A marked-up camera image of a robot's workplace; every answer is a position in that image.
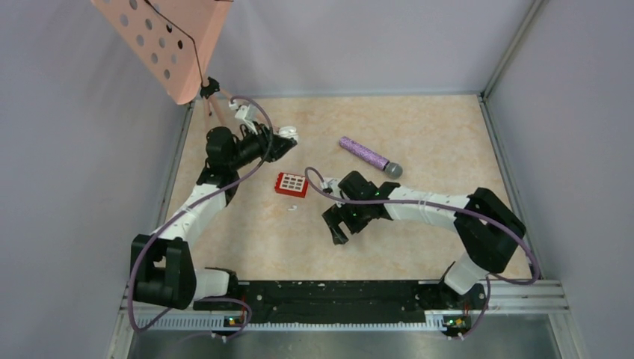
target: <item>pink board with holes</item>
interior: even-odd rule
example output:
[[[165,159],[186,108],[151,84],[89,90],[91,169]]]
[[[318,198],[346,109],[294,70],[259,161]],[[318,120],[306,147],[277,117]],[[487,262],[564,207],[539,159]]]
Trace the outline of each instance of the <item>pink board with holes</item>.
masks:
[[[192,101],[200,89],[194,44],[205,74],[231,1],[91,0],[178,104]]]

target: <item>red block with white squares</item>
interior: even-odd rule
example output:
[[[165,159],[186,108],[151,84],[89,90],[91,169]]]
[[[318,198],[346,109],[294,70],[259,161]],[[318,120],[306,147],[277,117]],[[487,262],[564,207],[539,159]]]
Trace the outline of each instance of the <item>red block with white squares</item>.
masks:
[[[306,177],[298,174],[280,172],[280,174],[277,175],[275,191],[288,196],[304,198],[308,191],[308,181],[306,181]]]

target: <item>purple microphone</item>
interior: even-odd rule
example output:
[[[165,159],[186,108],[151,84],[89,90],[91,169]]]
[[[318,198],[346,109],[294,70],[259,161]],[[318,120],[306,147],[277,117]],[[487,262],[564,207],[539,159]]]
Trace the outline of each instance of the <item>purple microphone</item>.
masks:
[[[350,153],[359,157],[365,162],[375,166],[379,170],[385,172],[387,176],[393,180],[396,180],[403,174],[403,167],[396,162],[390,162],[385,157],[370,150],[368,147],[358,144],[352,141],[350,138],[341,137],[339,140],[339,146],[347,149]]]

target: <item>white connector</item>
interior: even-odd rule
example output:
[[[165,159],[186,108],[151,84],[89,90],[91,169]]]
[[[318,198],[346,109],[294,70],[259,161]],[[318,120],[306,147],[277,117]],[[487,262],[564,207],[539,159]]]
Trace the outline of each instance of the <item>white connector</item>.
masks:
[[[321,189],[331,189],[331,196],[341,198],[343,196],[343,193],[339,189],[339,181],[340,179],[338,178],[325,177],[324,182],[321,183]],[[337,207],[343,206],[343,202],[335,201],[335,204]]]
[[[277,135],[283,138],[292,138],[295,142],[299,143],[299,134],[297,133],[297,129],[293,126],[280,127],[277,131]]]
[[[235,119],[246,125],[249,131],[257,134],[255,116],[256,109],[252,105],[242,105],[238,108]]]
[[[487,274],[489,272],[475,264],[469,258],[469,254],[465,252],[445,274],[445,284],[457,294],[464,295],[479,280],[483,280]]]
[[[240,102],[238,101],[229,101],[229,108],[231,108],[233,111],[238,111],[238,108],[240,108]]]

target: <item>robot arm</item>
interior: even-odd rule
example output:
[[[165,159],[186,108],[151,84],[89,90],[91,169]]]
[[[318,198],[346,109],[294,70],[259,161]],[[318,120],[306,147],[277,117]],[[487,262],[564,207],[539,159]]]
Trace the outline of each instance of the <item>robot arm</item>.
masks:
[[[244,113],[250,106],[240,106],[236,115],[245,120]],[[170,219],[171,225],[147,251],[137,273],[133,299],[163,307],[185,309],[192,301],[227,293],[230,273],[221,269],[196,269],[191,260],[190,248],[215,215],[233,199],[238,189],[234,186],[196,206],[211,193],[239,179],[238,169],[256,159],[275,162],[298,143],[294,127],[287,126],[270,133],[270,129],[247,118],[250,125],[243,139],[234,136],[227,127],[216,127],[207,133],[207,159],[196,185],[186,200]],[[139,235],[132,242],[130,268],[151,236]],[[156,262],[164,260],[164,267]]]
[[[469,209],[504,224],[520,238],[524,236],[524,224],[491,191],[478,188],[473,194],[449,196],[414,191],[396,182],[385,182],[376,187],[361,174],[352,171],[341,180],[325,179],[322,188],[335,197],[350,200],[415,200],[418,204],[386,203],[353,205],[335,203],[321,216],[326,221],[335,245],[348,241],[339,224],[342,222],[352,234],[359,233],[372,219],[391,221],[414,220],[456,232],[466,253],[454,263],[443,277],[443,282],[457,294],[468,292],[473,284],[488,273],[502,273],[510,261],[517,243],[491,224],[482,223],[469,215],[447,209],[426,206],[427,202],[442,203]]]

